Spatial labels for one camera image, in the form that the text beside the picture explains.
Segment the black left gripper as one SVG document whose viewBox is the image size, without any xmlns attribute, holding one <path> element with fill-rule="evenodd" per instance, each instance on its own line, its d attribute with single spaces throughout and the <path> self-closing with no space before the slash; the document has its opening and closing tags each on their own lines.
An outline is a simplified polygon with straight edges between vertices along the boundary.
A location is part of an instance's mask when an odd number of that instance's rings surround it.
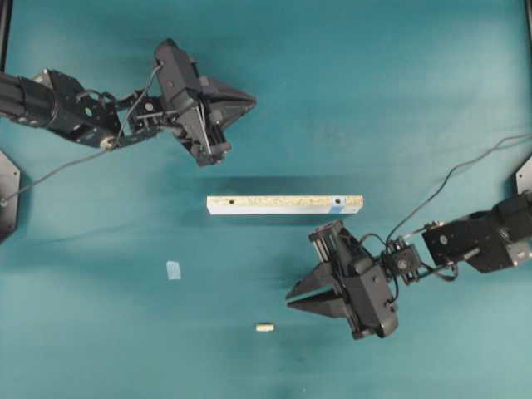
<svg viewBox="0 0 532 399">
<path fill-rule="evenodd" d="M 201 96 L 185 111 L 172 106 L 164 94 L 160 95 L 164 116 L 162 126 L 191 154 L 198 166 L 216 165 L 224 161 L 231 149 L 220 132 L 241 119 L 254 108 L 255 97 L 212 77 L 208 78 L 208 94 L 213 101 L 207 104 Z"/>
</svg>

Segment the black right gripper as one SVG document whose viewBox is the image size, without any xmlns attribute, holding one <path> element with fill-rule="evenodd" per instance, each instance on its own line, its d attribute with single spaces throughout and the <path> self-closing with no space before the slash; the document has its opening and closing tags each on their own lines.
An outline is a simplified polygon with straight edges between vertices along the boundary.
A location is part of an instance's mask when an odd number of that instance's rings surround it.
<svg viewBox="0 0 532 399">
<path fill-rule="evenodd" d="M 353 256 L 358 251 L 365 250 L 362 242 L 347 230 L 342 221 L 318 227 L 310 234 L 309 240 L 317 248 L 321 262 L 287 293 L 287 306 L 328 318 L 344 318 L 352 329 L 348 320 L 352 315 L 347 309 L 348 296 L 342 284 L 342 276 Z M 331 288 L 324 293 L 294 299 L 328 286 Z"/>
</svg>

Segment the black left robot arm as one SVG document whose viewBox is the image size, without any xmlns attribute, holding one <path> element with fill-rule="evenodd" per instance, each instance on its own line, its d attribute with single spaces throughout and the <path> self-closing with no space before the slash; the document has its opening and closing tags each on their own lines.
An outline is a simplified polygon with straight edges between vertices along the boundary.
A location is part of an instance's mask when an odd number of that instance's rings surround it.
<svg viewBox="0 0 532 399">
<path fill-rule="evenodd" d="M 231 145 L 224 131 L 256 105 L 245 92 L 207 76 L 191 105 L 134 91 L 118 100 L 78 80 L 45 70 L 32 79 L 1 75 L 1 115 L 93 148 L 120 149 L 170 131 L 200 166 L 222 162 Z"/>
</svg>

